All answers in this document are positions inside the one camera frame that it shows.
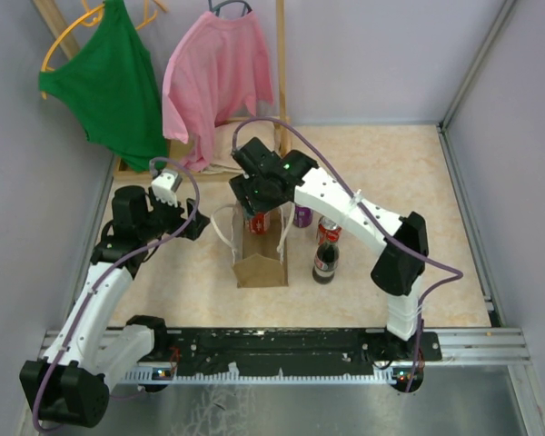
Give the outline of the brown burlap canvas bag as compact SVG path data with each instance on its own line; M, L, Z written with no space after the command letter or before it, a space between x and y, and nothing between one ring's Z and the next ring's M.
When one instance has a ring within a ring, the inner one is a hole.
M217 214L232 211L230 236L217 222ZM263 234L252 233L244 220L240 204L224 204L210 215L211 225L219 239L232 252L232 268L238 288L286 287L289 284L286 238L289 219L282 207L268 213L269 227Z

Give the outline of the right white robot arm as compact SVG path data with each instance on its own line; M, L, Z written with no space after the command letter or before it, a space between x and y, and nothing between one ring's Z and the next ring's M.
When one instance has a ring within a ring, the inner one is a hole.
M420 348L419 296L425 261L406 253L428 254L426 223L418 213L400 216L348 193L335 175L309 155L292 150L284 157L252 138L232 151L243 174L230 181L233 193L252 217L288 202L307 207L335 222L377 256L372 281L387 295L389 352L409 359Z

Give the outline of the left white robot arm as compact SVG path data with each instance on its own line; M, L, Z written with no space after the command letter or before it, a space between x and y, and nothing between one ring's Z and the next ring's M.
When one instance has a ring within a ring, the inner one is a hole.
M125 374L143 357L158 361L171 349L164 320L147 315L134 316L110 345L101 345L141 265L161 244L175 237L194 241L208 224L198 196L163 203L158 192L138 185L114 192L111 218L63 329L42 358L25 362L20 371L33 425L41 433L65 424L93 428Z

